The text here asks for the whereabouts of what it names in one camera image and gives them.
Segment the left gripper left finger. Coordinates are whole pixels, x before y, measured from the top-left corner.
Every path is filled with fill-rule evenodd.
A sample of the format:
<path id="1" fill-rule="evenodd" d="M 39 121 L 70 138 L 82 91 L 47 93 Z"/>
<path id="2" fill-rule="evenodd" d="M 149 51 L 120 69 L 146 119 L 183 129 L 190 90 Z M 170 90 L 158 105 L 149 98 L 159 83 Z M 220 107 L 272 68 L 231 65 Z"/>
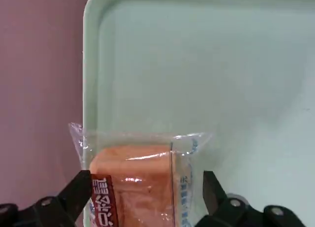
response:
<path id="1" fill-rule="evenodd" d="M 46 196 L 20 210 L 14 203 L 0 205 L 2 227 L 74 227 L 92 196 L 92 175 L 81 170 L 56 196 Z"/>

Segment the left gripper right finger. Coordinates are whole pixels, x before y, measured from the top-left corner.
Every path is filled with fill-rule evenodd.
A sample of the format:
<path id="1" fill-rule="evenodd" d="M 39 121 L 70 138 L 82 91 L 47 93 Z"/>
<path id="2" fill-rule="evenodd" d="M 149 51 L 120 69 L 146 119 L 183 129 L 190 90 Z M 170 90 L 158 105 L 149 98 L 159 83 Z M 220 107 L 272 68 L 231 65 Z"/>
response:
<path id="1" fill-rule="evenodd" d="M 228 196 L 212 171 L 203 172 L 203 200 L 208 214 L 197 227 L 303 227 L 303 222 L 290 209 L 267 205 L 260 212 L 242 200 Z"/>

